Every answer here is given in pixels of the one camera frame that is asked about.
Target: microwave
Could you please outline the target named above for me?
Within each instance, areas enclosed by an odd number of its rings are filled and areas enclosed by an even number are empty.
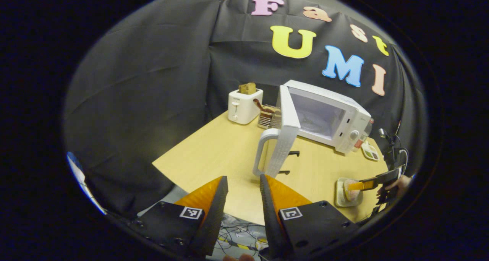
[[[279,108],[272,128],[262,132],[253,173],[276,177],[297,136],[333,146],[347,154],[362,135],[371,115],[355,100],[342,94],[289,80],[279,88]],[[275,139],[273,144],[266,143]]]

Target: blue letter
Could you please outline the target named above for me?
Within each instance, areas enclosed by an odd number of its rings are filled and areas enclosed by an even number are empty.
[[[362,70],[363,59],[357,55],[352,55],[347,62],[338,48],[326,45],[326,50],[329,52],[328,64],[323,70],[323,75],[329,78],[335,78],[335,68],[338,71],[339,80],[343,80],[348,73],[346,83],[356,87],[360,87],[360,71]]]

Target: human hand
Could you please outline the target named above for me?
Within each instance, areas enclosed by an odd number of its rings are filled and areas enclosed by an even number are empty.
[[[224,256],[222,261],[255,261],[255,258],[253,258],[253,256],[251,256],[249,254],[243,253],[239,259],[236,259],[236,258],[231,257],[231,256],[226,254],[226,256]]]
[[[410,177],[407,177],[405,175],[401,175],[399,179],[397,179],[395,182],[393,182],[392,184],[390,184],[389,186],[386,186],[385,187],[385,190],[388,191],[388,190],[391,190],[392,188],[394,188],[395,186],[397,186],[399,189],[398,189],[398,193],[397,193],[397,197],[399,197],[400,195],[402,195],[406,190],[407,190],[407,187],[409,186],[409,183],[411,182],[412,178]],[[377,191],[377,199],[379,199],[379,195],[381,194],[381,189],[379,189]]]

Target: yellow letter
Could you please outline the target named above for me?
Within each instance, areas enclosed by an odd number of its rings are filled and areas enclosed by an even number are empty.
[[[293,31],[292,28],[272,26],[270,30],[274,31],[272,47],[274,47],[277,53],[293,58],[305,58],[311,54],[313,50],[313,37],[316,36],[315,33],[307,30],[299,30],[299,33],[302,35],[302,47],[300,49],[292,49],[288,46],[288,34]]]
[[[372,91],[374,91],[375,94],[384,96],[384,75],[385,75],[385,70],[384,68],[378,66],[377,64],[372,64],[372,66],[375,69],[375,83],[372,86]]]
[[[379,38],[378,36],[372,36],[374,40],[377,42],[377,48],[382,52],[382,54],[389,56],[389,53],[385,50],[387,45],[382,41],[382,38]]]
[[[325,12],[324,10],[321,10],[320,8],[304,7],[303,14],[309,18],[321,19],[321,20],[326,21],[326,22],[331,21],[330,17],[328,16],[328,13]]]
[[[367,37],[365,36],[365,32],[359,28],[358,26],[355,26],[353,24],[350,24],[350,28],[351,28],[351,33],[356,37],[358,38],[359,40],[367,43]]]

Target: wooden table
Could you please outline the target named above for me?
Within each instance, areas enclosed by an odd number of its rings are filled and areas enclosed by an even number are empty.
[[[175,184],[190,193],[222,175],[227,176],[229,193],[224,212],[257,224],[264,224],[260,179],[253,175],[253,163],[260,134],[258,117],[248,125],[227,119],[227,111],[155,160],[152,164]],[[368,138],[377,149],[376,142]],[[387,171],[383,160],[364,157],[361,150],[343,154],[333,147],[297,137],[276,179],[312,202],[326,200],[335,204],[338,178],[366,179]],[[377,203],[377,189],[364,191],[363,202],[355,207],[337,207],[353,222],[372,212]]]

